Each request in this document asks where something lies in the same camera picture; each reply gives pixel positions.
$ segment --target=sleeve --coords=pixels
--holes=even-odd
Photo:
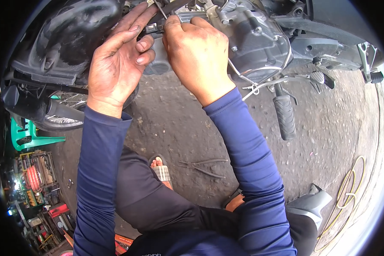
[[[114,211],[118,161],[132,118],[85,110],[77,175],[74,255],[115,255]]]
[[[205,107],[225,141],[245,196],[239,244],[250,255],[296,255],[285,213],[283,182],[266,140],[237,88]]]

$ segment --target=person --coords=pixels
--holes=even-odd
[[[122,111],[123,103],[155,57],[152,36],[136,38],[156,12],[154,5],[137,5],[94,52],[78,165],[74,255],[115,253],[115,211],[142,233],[125,253],[129,256],[309,255],[316,226],[302,218],[307,216],[285,213],[271,151],[227,75],[228,38],[205,20],[180,23],[170,16],[163,42],[175,74],[220,131],[244,203],[233,212],[199,207],[124,146],[132,118]],[[155,159],[152,167],[161,161]]]

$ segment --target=green plastic stool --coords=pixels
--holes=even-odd
[[[33,122],[28,119],[25,119],[25,122],[25,129],[23,129],[18,126],[14,118],[11,118],[11,142],[17,151],[22,151],[28,147],[36,147],[65,141],[65,137],[38,137],[36,134],[36,126],[33,124]],[[22,145],[17,143],[18,140],[27,136],[31,136],[31,142],[27,142]]]

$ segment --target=black pants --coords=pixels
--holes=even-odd
[[[189,202],[160,182],[148,161],[127,146],[118,169],[116,212],[140,233],[201,228],[237,239],[238,213]],[[309,256],[316,244],[316,225],[307,216],[286,215],[297,255]]]

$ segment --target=fingernail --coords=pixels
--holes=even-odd
[[[140,42],[140,43],[138,43],[138,44],[142,47],[143,50],[145,50],[145,48],[146,48],[146,46],[147,46],[147,43],[146,43],[146,42]]]
[[[144,59],[145,59],[144,57],[139,57],[139,58],[137,59],[138,64],[143,63]]]
[[[139,28],[139,25],[136,25],[136,26],[132,26],[130,29],[128,29],[129,31],[135,31]]]

